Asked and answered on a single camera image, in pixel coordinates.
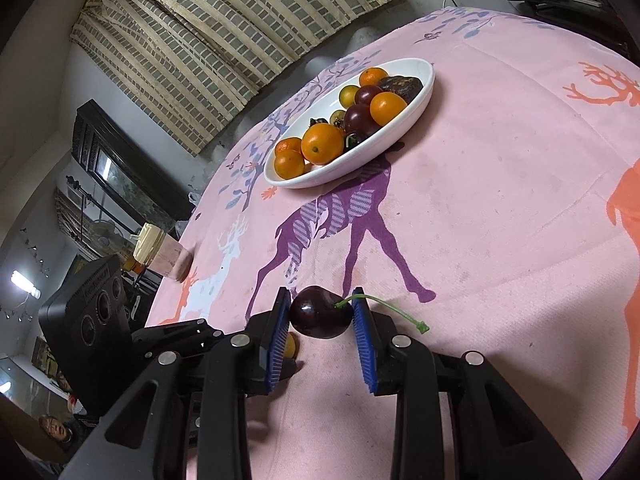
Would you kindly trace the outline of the dark cherry with stem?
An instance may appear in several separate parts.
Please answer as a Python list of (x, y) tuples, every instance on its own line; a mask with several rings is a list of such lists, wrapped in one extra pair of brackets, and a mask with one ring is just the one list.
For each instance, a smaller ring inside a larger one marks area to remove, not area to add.
[(352, 324), (355, 315), (352, 304), (360, 300), (372, 300), (386, 307), (411, 323), (420, 334), (430, 330), (425, 322), (386, 300), (364, 292), (354, 292), (343, 298), (318, 285), (304, 288), (293, 299), (288, 308), (288, 322), (302, 335), (316, 339), (332, 339), (340, 336)]

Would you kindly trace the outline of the large front orange mandarin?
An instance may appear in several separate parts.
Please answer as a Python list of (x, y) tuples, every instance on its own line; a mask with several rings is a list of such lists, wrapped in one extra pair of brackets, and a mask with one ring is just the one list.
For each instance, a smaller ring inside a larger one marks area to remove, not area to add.
[(381, 67), (369, 67), (360, 73), (358, 81), (360, 87), (376, 86), (381, 79), (387, 76), (388, 73)]

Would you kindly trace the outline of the smooth orange kumquat front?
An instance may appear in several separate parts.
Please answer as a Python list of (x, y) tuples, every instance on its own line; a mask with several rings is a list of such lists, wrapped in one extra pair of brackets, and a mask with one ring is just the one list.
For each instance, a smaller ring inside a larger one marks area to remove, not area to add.
[(372, 119), (381, 127), (386, 126), (408, 106), (407, 102), (394, 92), (380, 92), (369, 105)]

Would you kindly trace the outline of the longan right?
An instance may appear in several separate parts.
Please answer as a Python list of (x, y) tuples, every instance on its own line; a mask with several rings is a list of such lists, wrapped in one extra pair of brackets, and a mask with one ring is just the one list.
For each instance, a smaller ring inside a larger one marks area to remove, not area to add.
[(285, 359), (295, 360), (298, 353), (298, 341), (293, 333), (286, 335), (285, 347), (283, 356)]

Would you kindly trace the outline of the cream bottle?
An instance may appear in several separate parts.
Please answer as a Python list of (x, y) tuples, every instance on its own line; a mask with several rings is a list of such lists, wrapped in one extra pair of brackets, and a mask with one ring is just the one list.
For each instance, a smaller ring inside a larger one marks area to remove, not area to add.
[(134, 235), (136, 244), (132, 255), (137, 262), (141, 263), (142, 266), (148, 266), (160, 250), (160, 245), (163, 243), (165, 236), (166, 233), (158, 226), (154, 226), (152, 223), (145, 223), (140, 233)]

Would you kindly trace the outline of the yellow-orange kumquat far left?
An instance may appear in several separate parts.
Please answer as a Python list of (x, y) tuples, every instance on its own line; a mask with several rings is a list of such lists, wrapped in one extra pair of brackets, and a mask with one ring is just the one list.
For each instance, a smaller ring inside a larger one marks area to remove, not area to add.
[(274, 155), (273, 169), (279, 178), (291, 180), (305, 173), (306, 159), (299, 151), (280, 151)]

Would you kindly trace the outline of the pink deer tablecloth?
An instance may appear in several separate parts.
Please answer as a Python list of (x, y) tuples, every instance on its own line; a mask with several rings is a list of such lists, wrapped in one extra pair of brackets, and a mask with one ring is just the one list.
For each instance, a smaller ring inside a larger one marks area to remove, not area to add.
[[(364, 174), (306, 190), (262, 174), (328, 90), (396, 58), (432, 99)], [(182, 236), (149, 323), (227, 333), (280, 287), (356, 287), (425, 322), (433, 351), (483, 353), (586, 479), (639, 420), (639, 71), (531, 18), (447, 8), (343, 58), (251, 128)]]

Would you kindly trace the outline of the orange kumquat centre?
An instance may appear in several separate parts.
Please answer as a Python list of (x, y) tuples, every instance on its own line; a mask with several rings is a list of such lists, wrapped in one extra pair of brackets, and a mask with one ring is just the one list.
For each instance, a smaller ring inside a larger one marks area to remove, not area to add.
[(343, 131), (334, 125), (319, 122), (307, 129), (300, 149), (308, 162), (324, 166), (343, 154)]

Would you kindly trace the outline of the water chestnut lower left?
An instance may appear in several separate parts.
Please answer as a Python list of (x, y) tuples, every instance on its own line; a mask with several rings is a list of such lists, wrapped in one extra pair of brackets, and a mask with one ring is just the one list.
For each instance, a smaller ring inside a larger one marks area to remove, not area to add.
[(328, 124), (329, 122), (324, 119), (324, 118), (311, 118), (310, 122), (309, 122), (309, 127), (312, 127), (314, 125), (318, 125), (318, 124)]

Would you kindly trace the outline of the water chestnut middle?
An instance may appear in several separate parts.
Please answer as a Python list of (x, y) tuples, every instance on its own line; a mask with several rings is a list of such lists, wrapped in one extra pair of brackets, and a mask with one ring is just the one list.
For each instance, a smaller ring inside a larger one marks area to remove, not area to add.
[(367, 136), (361, 132), (352, 132), (345, 136), (344, 139), (344, 151), (349, 152), (353, 148), (356, 148), (363, 141), (367, 140)]

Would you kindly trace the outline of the white oval plate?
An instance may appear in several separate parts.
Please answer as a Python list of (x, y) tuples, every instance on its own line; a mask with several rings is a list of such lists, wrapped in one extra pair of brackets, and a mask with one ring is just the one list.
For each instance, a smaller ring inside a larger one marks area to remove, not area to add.
[(313, 188), (362, 167), (423, 115), (435, 79), (432, 63), (398, 58), (340, 84), (286, 129), (265, 162), (266, 181), (279, 188)]

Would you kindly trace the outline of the large dark plum centre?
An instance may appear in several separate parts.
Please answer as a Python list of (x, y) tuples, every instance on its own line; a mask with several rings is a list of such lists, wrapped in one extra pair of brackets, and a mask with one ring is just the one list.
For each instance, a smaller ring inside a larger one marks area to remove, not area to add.
[(373, 119), (370, 107), (354, 104), (346, 110), (344, 129), (347, 134), (361, 132), (366, 136), (376, 133), (380, 125)]

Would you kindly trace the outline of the greenish yellow kumquat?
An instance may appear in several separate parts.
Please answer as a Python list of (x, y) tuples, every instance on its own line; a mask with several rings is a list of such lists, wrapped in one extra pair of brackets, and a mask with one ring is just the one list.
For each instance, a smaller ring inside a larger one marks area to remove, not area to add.
[(343, 107), (344, 110), (348, 110), (349, 107), (355, 104), (358, 90), (359, 87), (356, 84), (346, 84), (346, 86), (341, 88), (341, 91), (338, 94), (338, 102), (340, 102), (341, 107)]

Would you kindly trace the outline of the striped beige curtain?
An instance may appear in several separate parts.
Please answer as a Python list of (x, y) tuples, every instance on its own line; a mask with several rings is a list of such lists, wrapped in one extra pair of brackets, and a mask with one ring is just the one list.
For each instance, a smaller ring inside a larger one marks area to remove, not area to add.
[(391, 1), (86, 0), (70, 38), (197, 155), (288, 66)]

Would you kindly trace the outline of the small dark cherry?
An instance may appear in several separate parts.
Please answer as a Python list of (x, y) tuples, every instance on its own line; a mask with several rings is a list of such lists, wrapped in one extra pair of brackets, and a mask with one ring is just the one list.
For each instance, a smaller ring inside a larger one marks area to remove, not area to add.
[(366, 84), (359, 87), (355, 93), (354, 102), (358, 105), (369, 106), (372, 100), (382, 92), (382, 89), (374, 84)]

